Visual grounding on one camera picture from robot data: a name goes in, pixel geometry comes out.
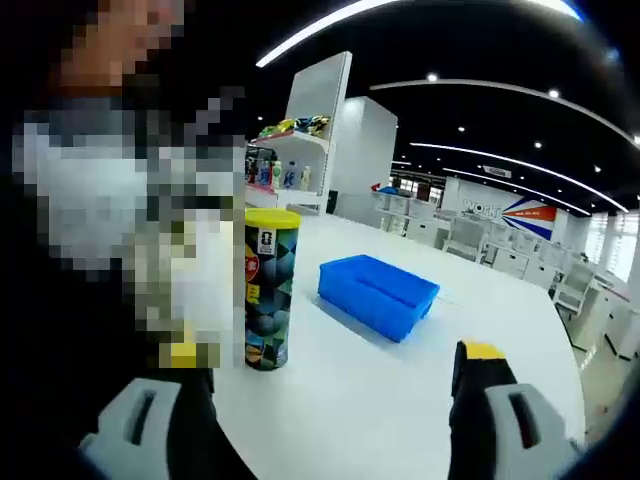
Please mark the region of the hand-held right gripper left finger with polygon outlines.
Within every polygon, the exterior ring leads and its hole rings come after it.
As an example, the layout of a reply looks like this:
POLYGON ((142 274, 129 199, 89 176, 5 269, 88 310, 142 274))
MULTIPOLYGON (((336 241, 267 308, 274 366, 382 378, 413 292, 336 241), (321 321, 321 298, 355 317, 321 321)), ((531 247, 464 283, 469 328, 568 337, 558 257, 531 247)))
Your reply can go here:
POLYGON ((102 410, 80 450, 106 479, 243 479, 213 393, 211 369, 136 378, 102 410))

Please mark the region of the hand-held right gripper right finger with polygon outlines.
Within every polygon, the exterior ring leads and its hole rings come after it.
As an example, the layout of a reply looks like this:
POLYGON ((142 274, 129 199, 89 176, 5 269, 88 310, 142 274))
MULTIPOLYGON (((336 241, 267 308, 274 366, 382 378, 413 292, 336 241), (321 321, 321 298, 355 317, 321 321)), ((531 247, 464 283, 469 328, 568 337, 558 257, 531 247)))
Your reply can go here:
POLYGON ((581 455, 562 416, 490 344, 457 343, 451 397, 450 479, 559 479, 581 455))

